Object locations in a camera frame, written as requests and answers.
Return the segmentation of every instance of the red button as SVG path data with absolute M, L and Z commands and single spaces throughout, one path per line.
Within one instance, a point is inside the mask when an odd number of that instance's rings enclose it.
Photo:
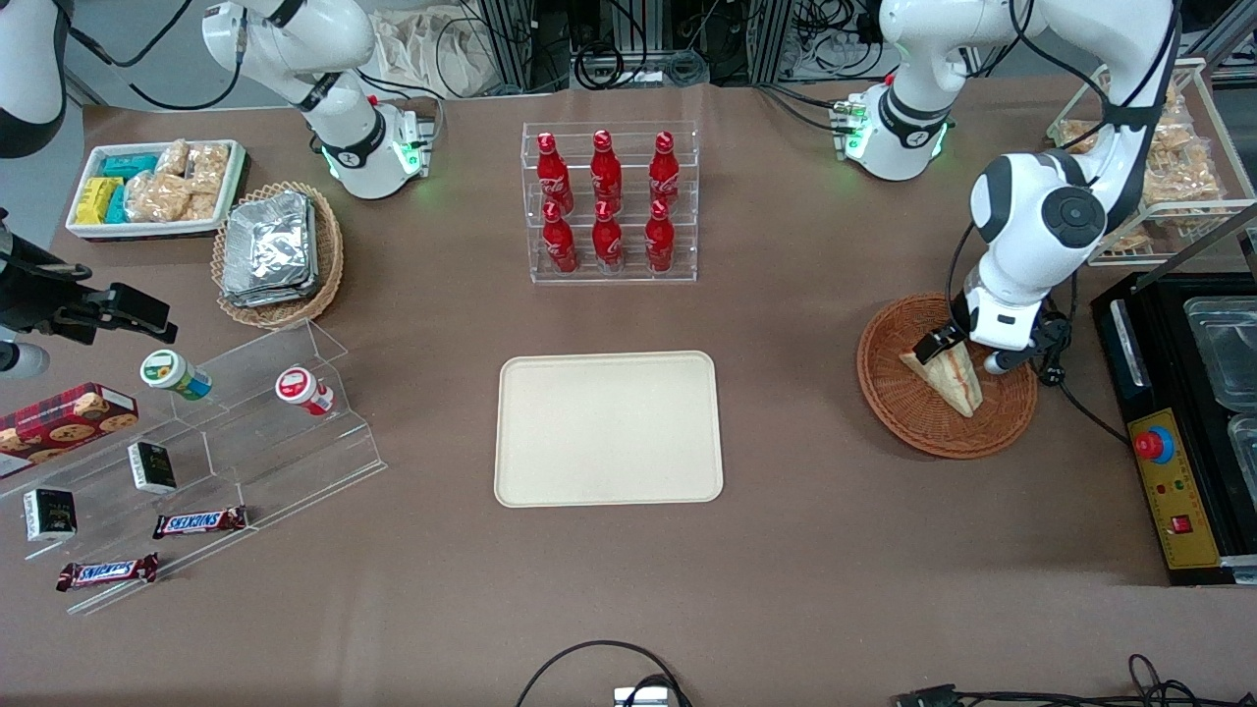
M 1165 452 L 1165 442 L 1155 431 L 1141 431 L 1135 435 L 1135 454 L 1144 459 L 1155 459 Z

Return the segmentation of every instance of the white cloth bag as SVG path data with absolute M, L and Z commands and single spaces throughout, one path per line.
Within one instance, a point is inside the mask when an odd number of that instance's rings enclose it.
M 454 20 L 460 21 L 445 29 Z M 371 14 L 371 24 L 376 29 L 376 50 L 383 69 L 381 78 L 386 81 L 424 86 L 453 94 L 450 97 L 476 96 L 500 83 L 489 53 L 489 28 L 460 5 L 376 10 Z

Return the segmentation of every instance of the aluminum foil container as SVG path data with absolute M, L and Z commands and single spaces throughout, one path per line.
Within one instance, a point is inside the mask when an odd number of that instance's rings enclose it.
M 297 191 L 231 210 L 224 239 L 222 297 L 259 307 L 318 291 L 314 204 Z

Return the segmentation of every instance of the bottle cap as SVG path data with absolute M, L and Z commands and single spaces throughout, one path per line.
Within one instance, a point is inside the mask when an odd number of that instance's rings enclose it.
M 275 395 L 284 403 L 300 405 L 314 398 L 318 384 L 314 382 L 314 376 L 300 366 L 288 369 L 275 380 Z
M 153 351 L 140 364 L 140 377 L 152 387 L 173 387 L 187 372 L 187 361 L 170 348 Z

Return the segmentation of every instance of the red glass bottle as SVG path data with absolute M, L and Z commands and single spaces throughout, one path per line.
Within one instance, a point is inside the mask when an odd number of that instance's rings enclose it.
M 618 214 L 623 206 L 623 176 L 620 159 L 611 148 L 611 133 L 600 130 L 593 133 L 593 160 L 590 162 L 590 176 L 593 179 L 593 199 L 606 201 L 612 214 Z
M 554 201 L 547 201 L 542 206 L 542 215 L 546 218 L 542 238 L 546 239 L 546 252 L 549 253 L 554 269 L 561 273 L 574 272 L 576 268 L 581 267 L 581 262 L 576 254 L 572 226 L 563 220 L 559 205 Z
M 646 221 L 646 260 L 650 272 L 666 273 L 672 268 L 672 242 L 676 231 L 667 218 L 667 204 L 656 199 L 650 205 L 650 220 Z
M 623 249 L 620 244 L 620 224 L 616 223 L 611 204 L 593 205 L 593 252 L 598 255 L 598 269 L 603 274 L 618 273 L 625 268 Z
M 542 182 L 542 192 L 547 201 L 558 204 L 562 215 L 568 215 L 576 208 L 576 198 L 572 196 L 572 180 L 567 175 L 567 164 L 558 153 L 554 136 L 543 132 L 537 136 L 537 147 L 541 157 L 537 160 L 537 179 Z
M 676 204 L 676 180 L 681 167 L 672 155 L 672 133 L 655 136 L 655 157 L 650 161 L 650 200 L 662 200 L 669 208 Z

